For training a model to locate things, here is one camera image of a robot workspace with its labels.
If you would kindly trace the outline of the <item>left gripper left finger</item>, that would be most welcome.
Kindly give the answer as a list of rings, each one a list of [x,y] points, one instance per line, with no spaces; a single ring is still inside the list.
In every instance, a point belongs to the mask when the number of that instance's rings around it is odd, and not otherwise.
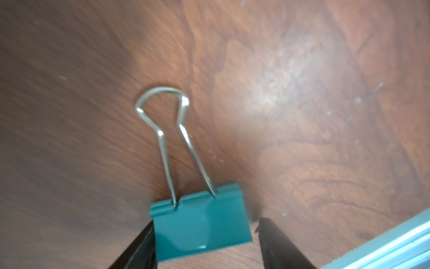
[[[157,269],[153,221],[149,222],[109,269]]]

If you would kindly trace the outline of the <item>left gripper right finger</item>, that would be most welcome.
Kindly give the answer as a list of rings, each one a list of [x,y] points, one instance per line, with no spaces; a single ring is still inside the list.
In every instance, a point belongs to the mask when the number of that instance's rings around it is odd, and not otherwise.
[[[270,218],[261,217],[255,232],[265,269],[316,269]]]

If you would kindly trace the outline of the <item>teal binder clip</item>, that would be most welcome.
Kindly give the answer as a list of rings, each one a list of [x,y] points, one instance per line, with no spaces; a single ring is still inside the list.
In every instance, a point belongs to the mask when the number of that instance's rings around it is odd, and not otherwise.
[[[164,93],[173,94],[179,100],[176,127],[208,187],[206,191],[182,198],[176,196],[164,132],[143,110],[146,101]],[[216,251],[253,240],[240,185],[233,183],[215,187],[191,143],[185,128],[189,104],[188,96],[181,90],[163,86],[148,90],[135,103],[137,114],[156,134],[171,194],[170,200],[156,202],[150,208],[158,262]]]

